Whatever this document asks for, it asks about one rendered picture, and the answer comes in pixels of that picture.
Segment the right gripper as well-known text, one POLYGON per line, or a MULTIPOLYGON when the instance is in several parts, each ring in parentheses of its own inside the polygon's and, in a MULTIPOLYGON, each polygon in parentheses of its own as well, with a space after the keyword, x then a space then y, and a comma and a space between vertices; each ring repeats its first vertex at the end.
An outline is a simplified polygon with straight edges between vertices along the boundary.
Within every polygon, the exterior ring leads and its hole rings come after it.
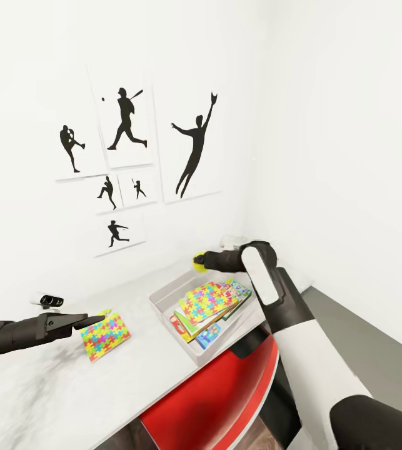
POLYGON ((221 273, 235 273, 228 265, 229 254, 231 254, 231 251, 213 252, 209 250, 198 254, 193 259, 193 263, 204 264, 205 269, 220 271, 221 273))

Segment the tennis ball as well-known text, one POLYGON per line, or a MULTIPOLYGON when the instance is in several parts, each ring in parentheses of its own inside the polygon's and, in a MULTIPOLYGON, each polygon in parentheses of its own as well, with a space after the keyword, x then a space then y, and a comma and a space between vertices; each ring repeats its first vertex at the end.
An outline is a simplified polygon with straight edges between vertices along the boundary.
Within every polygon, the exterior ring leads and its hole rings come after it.
POLYGON ((211 271, 210 269, 205 269, 204 268, 204 264, 200 264, 200 263, 193 263, 194 266, 194 270, 199 271, 200 273, 205 273, 206 270, 211 271))

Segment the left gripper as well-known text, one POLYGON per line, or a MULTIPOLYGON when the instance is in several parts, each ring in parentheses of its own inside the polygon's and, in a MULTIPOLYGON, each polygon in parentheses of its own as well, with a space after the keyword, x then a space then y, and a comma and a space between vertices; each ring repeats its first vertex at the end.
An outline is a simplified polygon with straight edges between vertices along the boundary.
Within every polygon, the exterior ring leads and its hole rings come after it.
POLYGON ((67 339, 72 336, 73 329, 81 330, 104 319, 105 315, 88 317, 88 313, 41 313, 38 317, 24 319, 18 323, 13 332, 14 346, 17 350, 23 350, 67 339))

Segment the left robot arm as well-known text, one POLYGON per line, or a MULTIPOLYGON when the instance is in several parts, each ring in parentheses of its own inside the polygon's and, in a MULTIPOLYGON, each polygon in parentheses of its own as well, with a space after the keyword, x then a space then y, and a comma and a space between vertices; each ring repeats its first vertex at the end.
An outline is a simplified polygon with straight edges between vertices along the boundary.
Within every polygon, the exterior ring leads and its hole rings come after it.
POLYGON ((32 294, 29 302, 40 306, 40 316, 21 322, 0 321, 0 354, 67 339, 73 329, 81 330, 105 319, 105 315, 88 317, 88 313, 62 314, 53 307, 61 307, 64 299, 39 291, 32 294))

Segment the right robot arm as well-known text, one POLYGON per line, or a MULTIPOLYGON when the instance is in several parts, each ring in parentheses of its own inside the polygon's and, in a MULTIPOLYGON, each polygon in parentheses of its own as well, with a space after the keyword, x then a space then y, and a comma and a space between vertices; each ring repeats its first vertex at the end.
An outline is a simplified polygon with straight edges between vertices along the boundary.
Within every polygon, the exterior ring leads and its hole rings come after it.
POLYGON ((402 450, 402 412, 377 401, 350 370, 267 241, 225 237, 193 263, 248 273, 276 342, 298 415, 318 450, 402 450))

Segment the board game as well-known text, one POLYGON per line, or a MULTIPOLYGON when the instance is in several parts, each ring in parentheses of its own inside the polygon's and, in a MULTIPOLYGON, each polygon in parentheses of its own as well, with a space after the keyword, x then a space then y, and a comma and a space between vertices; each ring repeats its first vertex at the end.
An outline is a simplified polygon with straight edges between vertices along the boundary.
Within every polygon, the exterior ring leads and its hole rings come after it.
MULTIPOLYGON (((211 283, 213 284, 213 282, 211 283)), ((206 330, 208 326, 212 325, 214 322, 216 322, 222 316, 224 316, 227 312, 230 312, 232 308, 235 308, 238 305, 238 299, 234 295, 232 295, 222 284, 217 282, 216 284, 213 285, 217 286, 217 288, 221 291, 221 293, 224 296, 226 296, 228 301, 231 303, 231 305, 226 307, 226 309, 223 309, 220 312, 217 312, 217 314, 207 317, 207 319, 204 319, 203 321, 193 326, 189 323, 186 313, 183 311, 181 306, 173 311, 173 316, 170 318, 170 320, 174 325, 174 327, 177 329, 177 332, 186 341, 186 343, 193 340, 198 334, 201 334, 203 330, 206 330), (181 327, 184 330, 183 332, 178 329, 177 324, 181 325, 181 327)))
POLYGON ((198 334, 194 339, 204 349, 206 348, 223 332, 223 330, 214 322, 208 326, 206 330, 203 330, 201 334, 198 334))
POLYGON ((252 292, 233 278, 229 278, 222 285, 238 299, 238 305, 221 317, 226 321, 252 295, 252 292))

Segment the toy box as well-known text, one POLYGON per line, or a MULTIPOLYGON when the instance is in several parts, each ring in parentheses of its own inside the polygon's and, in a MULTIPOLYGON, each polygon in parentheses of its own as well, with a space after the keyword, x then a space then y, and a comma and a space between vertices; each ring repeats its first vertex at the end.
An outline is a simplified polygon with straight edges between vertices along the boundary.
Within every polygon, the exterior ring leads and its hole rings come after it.
MULTIPOLYGON (((194 266, 192 270, 174 279, 174 281, 163 286, 155 293, 152 293, 152 295, 148 297, 148 300, 161 323, 199 367, 204 366, 208 362, 208 360, 224 345, 224 343, 241 327, 242 323, 244 323, 260 305, 248 273, 239 272, 236 274, 225 274, 225 272, 213 270, 199 272, 194 270, 194 266), (186 342, 177 332, 177 329, 170 320, 173 316, 173 311, 180 307, 179 300, 183 299, 187 302, 189 301, 188 297, 185 297, 187 292, 200 288, 210 282, 213 282, 213 284, 223 284, 229 278, 233 278, 249 289, 252 292, 252 295, 226 321, 222 318, 216 321, 216 324, 223 332, 206 348, 206 350, 204 350, 195 339, 186 342)), ((179 330, 182 332, 184 331, 181 325, 177 324, 177 326, 179 330)))

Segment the jigsaw puzzle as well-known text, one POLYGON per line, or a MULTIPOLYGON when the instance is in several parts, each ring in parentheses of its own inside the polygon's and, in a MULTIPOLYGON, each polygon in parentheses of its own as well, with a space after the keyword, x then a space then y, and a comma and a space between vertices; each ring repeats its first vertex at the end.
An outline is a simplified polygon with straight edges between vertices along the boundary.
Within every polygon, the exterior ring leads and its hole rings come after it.
POLYGON ((188 297, 189 301, 180 299, 179 303, 192 326, 231 305, 226 296, 211 282, 187 292, 185 297, 188 297))
POLYGON ((118 312, 114 312, 110 318, 107 317, 106 313, 109 314, 110 311, 111 308, 107 308, 95 315, 105 315, 103 321, 79 330, 91 364, 131 337, 118 312))

